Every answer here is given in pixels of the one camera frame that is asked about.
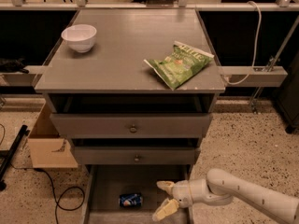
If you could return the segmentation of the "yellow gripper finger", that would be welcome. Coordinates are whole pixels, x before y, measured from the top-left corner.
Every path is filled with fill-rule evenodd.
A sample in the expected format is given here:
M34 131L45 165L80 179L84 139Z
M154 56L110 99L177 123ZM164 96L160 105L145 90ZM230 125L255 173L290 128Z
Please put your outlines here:
M175 183L173 181L158 181L156 185L159 189L164 190L167 194L171 195Z
M175 199L166 198L152 215L153 221L161 221L175 214L179 210L179 202Z

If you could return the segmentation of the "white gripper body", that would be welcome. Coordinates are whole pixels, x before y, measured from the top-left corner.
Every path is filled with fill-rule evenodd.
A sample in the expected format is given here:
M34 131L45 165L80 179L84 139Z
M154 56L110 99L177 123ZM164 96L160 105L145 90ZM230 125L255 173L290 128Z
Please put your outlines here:
M178 201L181 208L190 207L193 201L189 181L183 180L177 182L172 188L172 196Z

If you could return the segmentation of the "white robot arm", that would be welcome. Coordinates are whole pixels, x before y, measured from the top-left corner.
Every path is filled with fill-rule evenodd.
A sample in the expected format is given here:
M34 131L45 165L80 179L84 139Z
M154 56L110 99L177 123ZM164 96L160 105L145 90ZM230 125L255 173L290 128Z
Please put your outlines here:
M154 221L161 221L175 214L179 208L189 208L195 203L226 205L236 197L278 224L299 224L298 198L250 183L222 169L209 170L203 179L177 183L158 181L157 187L166 191L172 199L166 198L162 202L152 215Z

